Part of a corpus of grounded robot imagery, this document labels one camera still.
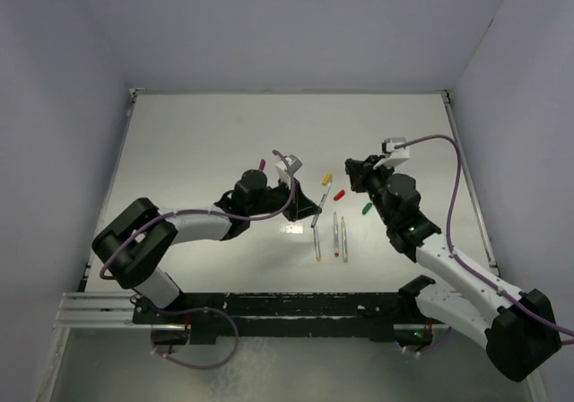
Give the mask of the blue-end marker pen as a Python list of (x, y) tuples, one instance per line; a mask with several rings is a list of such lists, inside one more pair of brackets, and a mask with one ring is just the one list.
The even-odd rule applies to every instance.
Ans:
[(326, 202), (326, 200), (327, 200), (327, 197), (328, 197), (328, 195), (329, 195), (331, 186), (332, 186), (332, 181), (327, 182), (326, 185), (325, 185), (325, 190), (324, 190), (323, 195), (322, 195), (322, 197), (321, 197), (321, 199), (320, 199), (320, 201), (319, 201), (319, 204), (318, 204), (319, 211), (318, 211), (317, 214), (315, 214), (315, 215), (313, 216), (313, 219), (312, 219), (312, 221), (311, 221), (310, 228), (313, 229), (313, 230), (316, 228), (316, 226), (317, 226), (317, 221), (318, 221), (318, 219), (319, 219), (319, 216), (322, 214), (322, 211), (323, 211), (325, 202)]

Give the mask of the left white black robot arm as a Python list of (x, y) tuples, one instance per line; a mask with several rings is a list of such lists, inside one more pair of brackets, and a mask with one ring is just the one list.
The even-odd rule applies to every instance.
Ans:
[(320, 206), (307, 198), (300, 183), (288, 174), (270, 187), (261, 170), (248, 170), (208, 208), (163, 214), (149, 198), (136, 199), (95, 237), (91, 249), (102, 262), (102, 270), (121, 288), (147, 299), (163, 322), (174, 323), (184, 314), (183, 292), (159, 267), (171, 246), (196, 240), (232, 240), (253, 221), (278, 214), (297, 222), (320, 213)]

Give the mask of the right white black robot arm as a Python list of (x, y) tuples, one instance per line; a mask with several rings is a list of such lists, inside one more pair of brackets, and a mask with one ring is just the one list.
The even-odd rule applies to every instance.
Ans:
[(369, 196), (387, 228), (392, 247), (454, 288), (449, 294), (423, 277), (399, 300), (409, 322), (437, 319), (478, 344), (491, 363), (515, 382), (561, 350), (550, 300), (528, 293), (477, 265), (448, 243), (447, 236), (420, 209), (412, 177), (397, 173), (382, 156), (344, 163), (352, 191)]

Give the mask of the red pen cap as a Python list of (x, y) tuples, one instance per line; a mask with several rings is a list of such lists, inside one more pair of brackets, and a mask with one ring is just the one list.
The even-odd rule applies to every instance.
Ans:
[(345, 191), (342, 189), (334, 196), (334, 201), (340, 200), (345, 195)]

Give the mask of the yellow pen cap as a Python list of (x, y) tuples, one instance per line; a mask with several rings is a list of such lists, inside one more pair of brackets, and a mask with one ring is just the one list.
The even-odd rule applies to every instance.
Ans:
[(324, 186), (326, 186), (327, 184), (329, 184), (329, 183), (332, 181), (332, 179), (333, 179), (333, 175), (332, 175), (332, 174), (327, 174), (327, 175), (324, 177), (322, 184), (323, 184)]

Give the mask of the red-end marker pen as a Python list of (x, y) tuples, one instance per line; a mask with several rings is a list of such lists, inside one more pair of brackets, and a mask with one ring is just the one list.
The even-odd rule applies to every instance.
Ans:
[(340, 243), (339, 243), (339, 224), (337, 213), (333, 213), (333, 239), (334, 239), (334, 256), (339, 257), (340, 255)]

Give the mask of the green pen cap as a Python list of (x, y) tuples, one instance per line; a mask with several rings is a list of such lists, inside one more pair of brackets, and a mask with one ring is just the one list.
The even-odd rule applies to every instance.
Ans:
[(372, 203), (367, 203), (361, 210), (361, 214), (365, 215), (369, 212), (369, 210), (372, 208)]

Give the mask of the yellow-end marker pen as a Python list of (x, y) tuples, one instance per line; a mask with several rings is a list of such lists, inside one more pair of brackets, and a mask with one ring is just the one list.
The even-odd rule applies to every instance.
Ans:
[(317, 262), (320, 262), (322, 259), (322, 255), (321, 255), (320, 239), (319, 239), (319, 234), (317, 231), (317, 226), (312, 228), (312, 233), (313, 233), (313, 241), (314, 241), (315, 258), (316, 258)]

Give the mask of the green-end marker pen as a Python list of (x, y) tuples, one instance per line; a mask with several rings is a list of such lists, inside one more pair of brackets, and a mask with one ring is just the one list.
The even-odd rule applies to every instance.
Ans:
[(344, 263), (348, 263), (349, 261), (348, 236), (344, 217), (341, 218), (341, 231), (342, 231), (343, 261)]

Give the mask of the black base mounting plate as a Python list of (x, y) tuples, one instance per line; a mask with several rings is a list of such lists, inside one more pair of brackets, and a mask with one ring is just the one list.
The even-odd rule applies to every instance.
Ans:
[(433, 319), (399, 293), (183, 293), (160, 311), (140, 295), (134, 322), (160, 345), (212, 345), (220, 337), (364, 338), (416, 350), (434, 341)]

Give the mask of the aluminium extrusion rail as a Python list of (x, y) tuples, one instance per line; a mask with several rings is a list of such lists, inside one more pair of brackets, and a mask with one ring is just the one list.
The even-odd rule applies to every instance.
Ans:
[(134, 305), (129, 293), (64, 293), (55, 328), (130, 328)]

